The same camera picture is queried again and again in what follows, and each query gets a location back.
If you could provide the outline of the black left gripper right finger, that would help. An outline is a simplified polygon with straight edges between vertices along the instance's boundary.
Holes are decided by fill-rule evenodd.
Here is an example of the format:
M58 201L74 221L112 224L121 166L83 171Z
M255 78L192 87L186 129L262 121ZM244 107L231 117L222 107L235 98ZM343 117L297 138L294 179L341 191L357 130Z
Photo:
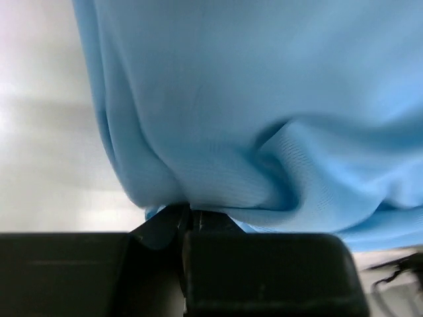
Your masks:
M247 234L195 211L183 258L189 316L370 314L352 255L330 234Z

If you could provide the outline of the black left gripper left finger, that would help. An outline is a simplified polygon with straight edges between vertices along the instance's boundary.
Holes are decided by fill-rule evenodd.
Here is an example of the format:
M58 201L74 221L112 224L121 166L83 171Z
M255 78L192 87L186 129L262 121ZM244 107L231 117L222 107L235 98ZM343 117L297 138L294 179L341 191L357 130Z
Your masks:
M181 242L190 208L131 232L4 232L2 316L182 316Z

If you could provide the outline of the light blue shorts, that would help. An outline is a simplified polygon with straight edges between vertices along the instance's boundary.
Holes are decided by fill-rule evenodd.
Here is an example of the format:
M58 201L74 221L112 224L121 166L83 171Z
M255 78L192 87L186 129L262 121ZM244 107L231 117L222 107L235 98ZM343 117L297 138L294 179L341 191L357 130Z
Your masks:
M422 243L421 1L74 1L106 154L139 207Z

